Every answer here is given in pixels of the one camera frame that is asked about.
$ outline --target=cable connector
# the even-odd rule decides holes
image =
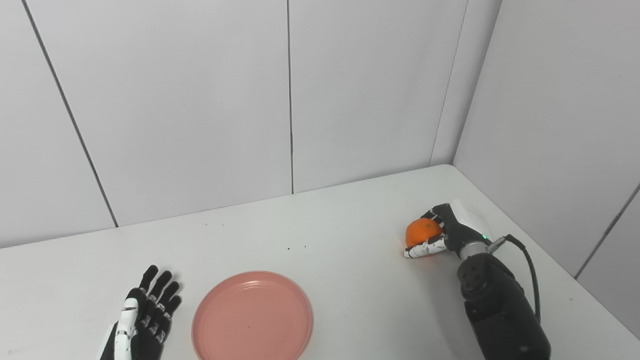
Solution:
[[[506,239],[504,236],[497,238],[494,242],[486,247],[486,250],[489,252],[489,254],[493,254],[496,250],[498,250],[500,246],[502,246],[502,244],[504,244],[505,240]]]

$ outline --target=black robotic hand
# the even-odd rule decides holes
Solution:
[[[163,272],[148,292],[158,268],[151,265],[142,277],[140,286],[131,289],[113,324],[100,360],[158,360],[171,328],[173,312],[181,299],[175,296],[180,288],[171,281],[172,274]]]

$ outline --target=black cable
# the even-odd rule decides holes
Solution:
[[[533,299],[536,308],[536,318],[540,322],[540,290],[538,289],[538,276],[536,276],[536,268],[533,267],[533,260],[531,259],[527,248],[520,240],[516,239],[513,235],[508,234],[504,239],[513,245],[516,245],[524,253],[524,257],[527,258],[529,263],[529,271],[531,271],[531,282],[533,283]]]

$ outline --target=table surface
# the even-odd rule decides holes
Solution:
[[[191,320],[213,286],[268,270],[296,282],[312,305],[302,360],[482,360],[455,254],[402,255],[406,225],[453,199],[480,212],[494,236],[527,245],[552,359],[637,358],[640,341],[448,165],[1,249],[0,358],[95,358],[124,296],[155,263],[182,283],[163,359],[196,359]],[[531,300],[522,253],[507,244],[495,254]]]

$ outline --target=robotic hand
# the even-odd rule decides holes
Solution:
[[[177,281],[163,272],[148,291],[158,268],[151,265],[140,286],[131,289],[120,312],[120,320],[108,331],[99,360],[159,360],[171,328],[173,312],[180,305]]]
[[[548,360],[551,346],[540,326],[540,296],[533,262],[524,244],[508,234],[490,241],[488,231],[477,226],[461,203],[456,200],[434,206],[422,219],[439,226],[428,238],[413,239],[413,246],[404,251],[407,258],[419,258],[443,250],[455,252],[460,260],[458,280],[465,299],[465,312],[476,334],[486,360]],[[413,222],[409,235],[420,234]],[[524,253],[531,271],[535,311],[513,273],[498,260],[495,252],[505,241]]]

